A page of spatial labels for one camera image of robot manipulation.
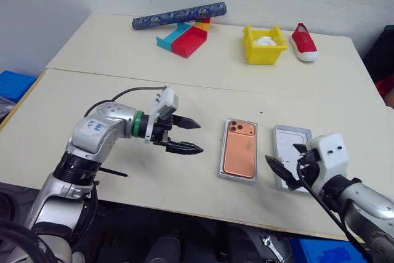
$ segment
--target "orange phone case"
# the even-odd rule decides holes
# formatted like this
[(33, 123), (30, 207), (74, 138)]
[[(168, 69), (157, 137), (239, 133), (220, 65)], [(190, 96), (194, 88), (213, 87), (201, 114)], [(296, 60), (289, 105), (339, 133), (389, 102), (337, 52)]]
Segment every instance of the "orange phone case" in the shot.
[(253, 178), (256, 161), (256, 126), (231, 120), (227, 126), (223, 171), (244, 178)]

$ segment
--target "shoe sole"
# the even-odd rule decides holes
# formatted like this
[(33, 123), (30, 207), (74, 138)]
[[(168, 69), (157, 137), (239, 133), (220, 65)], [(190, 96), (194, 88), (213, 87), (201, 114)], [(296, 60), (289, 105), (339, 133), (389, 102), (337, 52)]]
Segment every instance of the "shoe sole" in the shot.
[(297, 56), (298, 59), (304, 62), (314, 62), (318, 56), (319, 52), (300, 52), (297, 48), (297, 44), (294, 41), (293, 37), (289, 37), (289, 41), (294, 49), (295, 55)]

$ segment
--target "phone case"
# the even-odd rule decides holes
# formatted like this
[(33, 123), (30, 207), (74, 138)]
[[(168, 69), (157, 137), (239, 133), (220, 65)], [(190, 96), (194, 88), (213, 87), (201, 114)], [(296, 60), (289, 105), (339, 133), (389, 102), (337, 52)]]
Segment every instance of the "phone case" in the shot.
[(257, 123), (229, 118), (225, 125), (219, 175), (255, 182)]
[[(276, 125), (273, 128), (274, 157), (279, 159), (283, 166), (291, 171), (297, 180), (297, 160), (301, 156), (297, 149), (293, 147), (293, 144), (306, 144), (311, 140), (312, 132), (310, 129), (283, 125)], [(285, 181), (278, 176), (276, 176), (276, 187), (278, 189), (290, 191)], [(298, 188), (293, 192), (308, 193), (308, 191), (303, 187)]]

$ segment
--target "red block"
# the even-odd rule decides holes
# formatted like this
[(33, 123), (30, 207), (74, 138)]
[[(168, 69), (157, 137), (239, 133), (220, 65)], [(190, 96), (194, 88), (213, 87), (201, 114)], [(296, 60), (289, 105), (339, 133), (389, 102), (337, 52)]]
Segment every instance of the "red block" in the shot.
[(206, 40), (207, 31), (191, 27), (171, 44), (171, 51), (189, 58)]

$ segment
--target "red sneaker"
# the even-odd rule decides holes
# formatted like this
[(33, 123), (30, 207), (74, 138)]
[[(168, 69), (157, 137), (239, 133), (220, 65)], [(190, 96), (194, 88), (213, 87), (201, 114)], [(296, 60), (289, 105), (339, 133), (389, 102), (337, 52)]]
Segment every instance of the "red sneaker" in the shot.
[(295, 55), (301, 61), (313, 62), (318, 58), (319, 52), (303, 23), (299, 23), (291, 34), (290, 43), (294, 48)]

